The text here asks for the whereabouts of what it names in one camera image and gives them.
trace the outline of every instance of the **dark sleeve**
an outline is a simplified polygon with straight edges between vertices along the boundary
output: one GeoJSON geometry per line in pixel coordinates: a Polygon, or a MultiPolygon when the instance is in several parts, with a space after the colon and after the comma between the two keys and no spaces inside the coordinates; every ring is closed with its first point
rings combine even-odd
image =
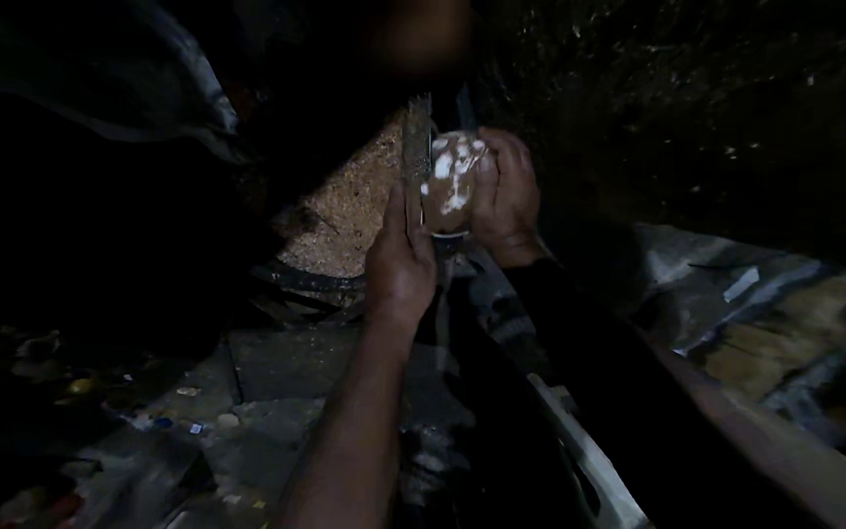
{"type": "Polygon", "coordinates": [[[628,322],[554,262],[505,271],[578,420],[658,527],[812,523],[699,411],[628,322]]]}

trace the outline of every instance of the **pile of grated crumbs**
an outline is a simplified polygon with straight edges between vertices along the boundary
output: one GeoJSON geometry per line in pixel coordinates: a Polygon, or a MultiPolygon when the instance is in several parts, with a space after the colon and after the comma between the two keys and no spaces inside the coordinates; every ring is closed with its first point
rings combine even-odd
{"type": "Polygon", "coordinates": [[[400,178],[400,115],[357,150],[298,207],[314,220],[291,235],[276,256],[283,263],[334,278],[364,273],[364,259],[381,230],[390,186],[400,178]]]}

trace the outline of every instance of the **cave wall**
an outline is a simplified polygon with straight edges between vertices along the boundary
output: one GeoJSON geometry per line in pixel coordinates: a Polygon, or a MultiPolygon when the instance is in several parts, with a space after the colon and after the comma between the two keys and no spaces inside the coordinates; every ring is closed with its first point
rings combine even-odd
{"type": "Polygon", "coordinates": [[[846,264],[846,2],[493,0],[470,81],[548,211],[846,264]]]}

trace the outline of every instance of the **brown food piece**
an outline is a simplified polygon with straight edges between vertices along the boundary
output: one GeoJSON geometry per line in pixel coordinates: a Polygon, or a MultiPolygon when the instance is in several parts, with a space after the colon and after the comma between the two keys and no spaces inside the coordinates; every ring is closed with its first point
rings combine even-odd
{"type": "Polygon", "coordinates": [[[432,172],[420,188],[426,222],[434,234],[468,230],[475,166],[488,148],[475,133],[457,131],[432,141],[432,172]]]}

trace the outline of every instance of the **hand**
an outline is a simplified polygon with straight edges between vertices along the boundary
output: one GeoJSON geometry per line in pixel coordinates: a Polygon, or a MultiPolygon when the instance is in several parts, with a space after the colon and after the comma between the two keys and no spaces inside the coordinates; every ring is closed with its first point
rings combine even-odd
{"type": "Polygon", "coordinates": [[[412,337],[436,293],[436,257],[429,231],[420,224],[419,201],[407,201],[403,181],[390,190],[365,271],[369,323],[396,325],[412,337]]]}
{"type": "Polygon", "coordinates": [[[489,152],[478,161],[472,232],[501,268],[529,266],[543,257],[534,235],[541,191],[531,154],[509,132],[482,127],[478,137],[497,155],[489,152]]]}

